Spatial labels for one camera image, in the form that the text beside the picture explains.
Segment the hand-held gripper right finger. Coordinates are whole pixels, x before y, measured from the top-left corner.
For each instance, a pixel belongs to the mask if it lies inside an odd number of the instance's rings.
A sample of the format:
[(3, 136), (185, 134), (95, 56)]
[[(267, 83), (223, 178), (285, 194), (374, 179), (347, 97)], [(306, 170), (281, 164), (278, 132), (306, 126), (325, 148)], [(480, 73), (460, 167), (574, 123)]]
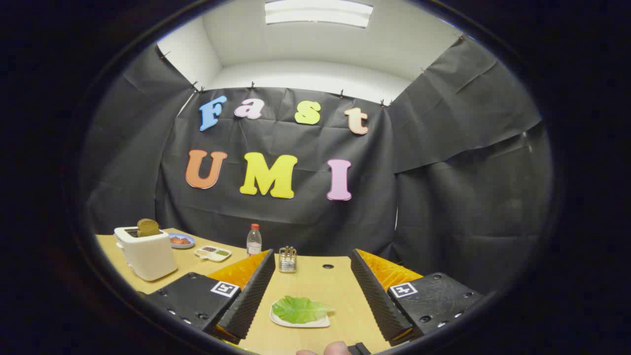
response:
[(367, 251), (354, 249), (350, 267), (381, 334), (392, 346), (454, 323), (483, 294), (444, 273), (422, 276)]

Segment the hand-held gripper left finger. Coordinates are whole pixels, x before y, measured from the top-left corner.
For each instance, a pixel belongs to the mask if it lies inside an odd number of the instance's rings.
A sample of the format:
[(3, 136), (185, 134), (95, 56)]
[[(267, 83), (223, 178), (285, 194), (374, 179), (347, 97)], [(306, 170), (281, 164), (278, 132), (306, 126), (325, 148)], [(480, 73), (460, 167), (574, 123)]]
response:
[(144, 293), (143, 299), (199, 332), (238, 344), (248, 334), (275, 269), (269, 249), (208, 276), (187, 273)]

